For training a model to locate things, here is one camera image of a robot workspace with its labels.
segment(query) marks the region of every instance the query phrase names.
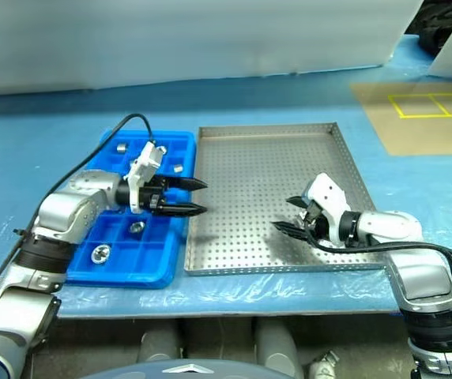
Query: floor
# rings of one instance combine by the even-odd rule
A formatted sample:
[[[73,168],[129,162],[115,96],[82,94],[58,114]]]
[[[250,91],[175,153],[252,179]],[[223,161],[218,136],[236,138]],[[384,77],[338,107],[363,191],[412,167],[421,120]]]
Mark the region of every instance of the floor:
[[[409,377],[412,357],[402,319],[387,314],[283,317],[308,365],[329,349],[337,377]],[[67,379],[137,361],[141,335],[153,321],[59,321],[50,342],[28,359],[24,379]],[[188,358],[255,362],[249,317],[180,320]]]

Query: perforated metal tray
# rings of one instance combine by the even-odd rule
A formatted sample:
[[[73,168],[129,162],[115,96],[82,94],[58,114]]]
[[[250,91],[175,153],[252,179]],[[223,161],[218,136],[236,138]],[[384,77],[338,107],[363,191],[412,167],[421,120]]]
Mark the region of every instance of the perforated metal tray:
[[[336,123],[201,128],[195,176],[208,189],[193,201],[185,269],[192,275],[380,268],[382,255],[324,253],[289,238],[272,221],[294,219],[285,199],[325,171],[353,209],[373,210]]]

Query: metal bolt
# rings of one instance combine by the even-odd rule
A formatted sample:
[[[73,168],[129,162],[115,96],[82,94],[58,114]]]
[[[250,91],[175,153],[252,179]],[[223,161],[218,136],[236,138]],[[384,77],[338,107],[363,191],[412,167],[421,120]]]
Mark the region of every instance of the metal bolt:
[[[110,246],[109,245],[99,245],[94,248],[91,253],[91,261],[92,263],[96,263],[97,265],[101,265],[105,263],[110,256]]]
[[[158,149],[160,152],[162,152],[163,155],[165,155],[166,152],[168,151],[168,150],[166,149],[165,146],[158,146],[157,149]]]
[[[128,150],[128,144],[118,144],[117,145],[117,152],[119,154],[124,154]]]
[[[137,223],[132,223],[130,225],[130,233],[141,233],[145,228],[145,223],[143,221],[138,221]]]

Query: metal tray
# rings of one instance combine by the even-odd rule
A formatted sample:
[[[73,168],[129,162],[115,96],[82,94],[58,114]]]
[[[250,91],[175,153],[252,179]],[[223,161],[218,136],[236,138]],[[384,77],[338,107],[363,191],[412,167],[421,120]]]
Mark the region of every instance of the metal tray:
[[[299,209],[285,199],[323,171],[352,209],[375,209],[336,123],[200,128],[195,176],[209,188],[193,201],[209,211],[190,219],[185,269],[223,275],[382,267],[381,254],[324,253],[271,224],[293,220]]]

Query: blue surface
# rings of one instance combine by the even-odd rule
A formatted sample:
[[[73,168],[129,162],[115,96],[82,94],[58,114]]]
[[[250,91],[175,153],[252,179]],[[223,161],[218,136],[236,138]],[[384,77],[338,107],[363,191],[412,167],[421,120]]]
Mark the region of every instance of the blue surface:
[[[188,132],[158,132],[154,137],[158,146],[165,146],[168,150],[157,174],[192,177],[196,155],[194,135]],[[147,140],[148,134],[144,131],[121,130],[87,168],[113,171],[123,176],[129,172],[130,161],[138,158]],[[116,151],[118,144],[127,145],[126,153]],[[173,170],[176,164],[183,167],[178,174]],[[166,191],[165,196],[169,204],[190,200],[189,192],[175,188]],[[145,223],[143,233],[130,233],[130,225],[140,221]],[[166,287],[173,280],[179,248],[185,243],[185,226],[186,219],[157,217],[146,211],[135,215],[129,207],[117,212],[105,211],[78,246],[67,271],[67,281],[92,286]],[[91,261],[91,252],[103,244],[111,247],[111,255],[105,263],[96,265]]]
[[[40,196],[90,152],[106,129],[143,112],[154,130],[337,122],[378,209],[412,213],[429,242],[452,247],[452,156],[390,156],[349,85],[437,81],[416,37],[385,66],[300,76],[183,81],[96,92],[0,97],[0,262]],[[141,128],[135,121],[130,128]],[[183,251],[162,290],[66,285],[64,317],[211,313],[348,313],[397,308],[383,271],[192,277]]]

